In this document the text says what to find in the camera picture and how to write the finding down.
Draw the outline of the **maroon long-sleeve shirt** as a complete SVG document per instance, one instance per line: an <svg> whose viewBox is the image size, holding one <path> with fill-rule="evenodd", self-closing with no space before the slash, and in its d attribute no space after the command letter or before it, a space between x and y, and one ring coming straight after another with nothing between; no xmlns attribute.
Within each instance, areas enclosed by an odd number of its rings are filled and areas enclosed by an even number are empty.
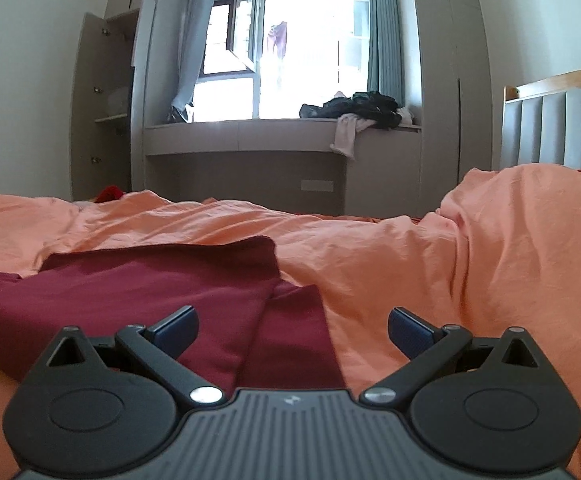
<svg viewBox="0 0 581 480"><path fill-rule="evenodd" d="M64 326L110 336L185 306L199 333L181 362L226 392L345 385L319 289L284 281L264 236L55 254L30 278L0 273L0 370L24 378Z"/></svg>

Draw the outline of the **dark clothes pile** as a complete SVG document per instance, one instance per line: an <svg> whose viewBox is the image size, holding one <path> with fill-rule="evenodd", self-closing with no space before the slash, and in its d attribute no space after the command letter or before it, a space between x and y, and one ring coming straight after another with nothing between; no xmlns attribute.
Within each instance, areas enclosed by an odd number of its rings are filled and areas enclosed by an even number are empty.
<svg viewBox="0 0 581 480"><path fill-rule="evenodd" d="M299 110L302 119L338 119L347 114L371 120L379 129L409 126L406 110L392 96L377 91L355 92L351 98L336 96L321 106L302 104Z"/></svg>

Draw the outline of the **orange duvet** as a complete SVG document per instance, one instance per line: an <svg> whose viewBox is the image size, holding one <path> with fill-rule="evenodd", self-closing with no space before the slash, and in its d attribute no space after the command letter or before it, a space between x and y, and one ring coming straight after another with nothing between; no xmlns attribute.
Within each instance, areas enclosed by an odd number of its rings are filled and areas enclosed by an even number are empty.
<svg viewBox="0 0 581 480"><path fill-rule="evenodd" d="M322 294L354 391L404 363L393 307L479 336L527 328L581 408L581 170L474 169L424 218L289 214L240 200L172 203L149 191L106 204L0 195L0 272L28 276L56 252L273 240L284 278ZM581 441L571 471L581 478Z"/></svg>

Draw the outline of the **red object on floor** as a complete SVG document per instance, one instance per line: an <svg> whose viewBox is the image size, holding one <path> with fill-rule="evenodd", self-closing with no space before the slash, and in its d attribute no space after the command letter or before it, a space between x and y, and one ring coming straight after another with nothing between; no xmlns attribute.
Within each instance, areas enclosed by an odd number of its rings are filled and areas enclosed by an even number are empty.
<svg viewBox="0 0 581 480"><path fill-rule="evenodd" d="M119 188L119 186L108 185L94 198L93 203L102 204L113 202L114 200L120 200L124 194L126 194L126 192L124 192L122 188Z"/></svg>

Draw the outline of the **grey window bench desk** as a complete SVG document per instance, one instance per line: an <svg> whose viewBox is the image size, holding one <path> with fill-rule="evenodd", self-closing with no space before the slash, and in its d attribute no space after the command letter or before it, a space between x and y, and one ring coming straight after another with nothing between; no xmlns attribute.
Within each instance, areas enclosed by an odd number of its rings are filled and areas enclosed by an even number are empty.
<svg viewBox="0 0 581 480"><path fill-rule="evenodd" d="M416 216L420 133L366 129L354 159L330 149L336 122L251 119L149 127L145 185L175 200L247 200L289 212L327 216ZM333 193L302 192L302 180L330 180Z"/></svg>

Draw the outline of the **pale pink hanging garment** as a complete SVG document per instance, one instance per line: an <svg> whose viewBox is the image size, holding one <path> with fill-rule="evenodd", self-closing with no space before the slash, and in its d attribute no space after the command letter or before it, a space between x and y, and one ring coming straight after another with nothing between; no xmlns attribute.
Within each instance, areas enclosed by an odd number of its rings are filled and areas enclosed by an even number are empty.
<svg viewBox="0 0 581 480"><path fill-rule="evenodd" d="M354 159L354 145L356 135L366 129L373 128L375 120L363 118L356 114L341 115L337 120L333 143L330 149L348 159Z"/></svg>

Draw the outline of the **grey padded headboard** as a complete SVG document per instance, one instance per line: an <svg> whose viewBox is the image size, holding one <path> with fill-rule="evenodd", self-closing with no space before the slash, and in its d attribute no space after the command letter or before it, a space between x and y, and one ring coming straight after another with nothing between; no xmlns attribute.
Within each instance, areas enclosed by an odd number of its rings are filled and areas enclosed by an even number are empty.
<svg viewBox="0 0 581 480"><path fill-rule="evenodd" d="M581 70L504 89L501 168L581 169Z"/></svg>

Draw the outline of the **grey right curtain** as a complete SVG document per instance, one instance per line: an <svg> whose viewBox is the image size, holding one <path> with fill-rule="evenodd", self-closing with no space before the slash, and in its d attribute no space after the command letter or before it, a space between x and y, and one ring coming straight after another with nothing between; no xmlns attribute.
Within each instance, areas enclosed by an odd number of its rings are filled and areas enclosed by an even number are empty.
<svg viewBox="0 0 581 480"><path fill-rule="evenodd" d="M400 18L397 0L368 0L367 90L404 104Z"/></svg>

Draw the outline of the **grey curtain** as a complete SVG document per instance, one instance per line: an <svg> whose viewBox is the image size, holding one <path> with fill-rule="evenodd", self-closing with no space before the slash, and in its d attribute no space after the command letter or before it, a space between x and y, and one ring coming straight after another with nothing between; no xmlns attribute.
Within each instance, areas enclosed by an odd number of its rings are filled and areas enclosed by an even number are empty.
<svg viewBox="0 0 581 480"><path fill-rule="evenodd" d="M367 90L404 104L400 18L397 0L368 0Z"/></svg>
<svg viewBox="0 0 581 480"><path fill-rule="evenodd" d="M193 103L202 61L204 60L210 14L214 0L188 0L182 34L178 91L169 110L167 122L189 122L186 107Z"/></svg>

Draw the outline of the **open grey wardrobe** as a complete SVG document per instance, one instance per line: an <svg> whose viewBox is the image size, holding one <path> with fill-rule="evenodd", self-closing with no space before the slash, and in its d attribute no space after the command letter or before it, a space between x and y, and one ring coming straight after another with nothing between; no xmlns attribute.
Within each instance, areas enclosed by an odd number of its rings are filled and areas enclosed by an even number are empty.
<svg viewBox="0 0 581 480"><path fill-rule="evenodd" d="M86 13L74 67L70 178L74 200L108 185L144 188L144 104L155 0L110 18Z"/></svg>

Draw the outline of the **tall grey closet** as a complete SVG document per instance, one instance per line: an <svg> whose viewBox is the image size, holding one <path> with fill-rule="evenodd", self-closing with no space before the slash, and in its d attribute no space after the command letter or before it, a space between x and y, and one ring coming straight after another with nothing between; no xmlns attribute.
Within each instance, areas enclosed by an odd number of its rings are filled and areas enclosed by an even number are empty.
<svg viewBox="0 0 581 480"><path fill-rule="evenodd" d="M414 0L421 76L422 214L492 167L492 91L479 0Z"/></svg>

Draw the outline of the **purple garment outside window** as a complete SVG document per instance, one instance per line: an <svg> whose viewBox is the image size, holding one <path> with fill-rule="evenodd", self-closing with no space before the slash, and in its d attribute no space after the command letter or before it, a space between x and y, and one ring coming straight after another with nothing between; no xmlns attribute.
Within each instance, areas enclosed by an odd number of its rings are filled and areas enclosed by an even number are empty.
<svg viewBox="0 0 581 480"><path fill-rule="evenodd" d="M272 25L266 33L266 53L282 60L287 51L287 27L286 21Z"/></svg>

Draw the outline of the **grey left curtain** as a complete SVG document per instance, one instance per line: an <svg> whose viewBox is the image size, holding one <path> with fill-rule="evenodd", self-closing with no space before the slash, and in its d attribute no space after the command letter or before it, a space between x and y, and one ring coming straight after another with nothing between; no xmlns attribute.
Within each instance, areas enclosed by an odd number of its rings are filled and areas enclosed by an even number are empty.
<svg viewBox="0 0 581 480"><path fill-rule="evenodd" d="M169 110L167 122L189 122L186 107L193 103L202 61L204 60L210 14L214 0L188 0L182 34L178 91Z"/></svg>

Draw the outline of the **window with frame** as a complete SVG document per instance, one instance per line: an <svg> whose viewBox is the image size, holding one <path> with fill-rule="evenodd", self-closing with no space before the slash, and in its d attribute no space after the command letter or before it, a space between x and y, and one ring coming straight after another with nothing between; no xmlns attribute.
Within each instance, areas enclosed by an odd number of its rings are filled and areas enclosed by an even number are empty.
<svg viewBox="0 0 581 480"><path fill-rule="evenodd" d="M366 88L369 0L213 0L195 122L296 118Z"/></svg>

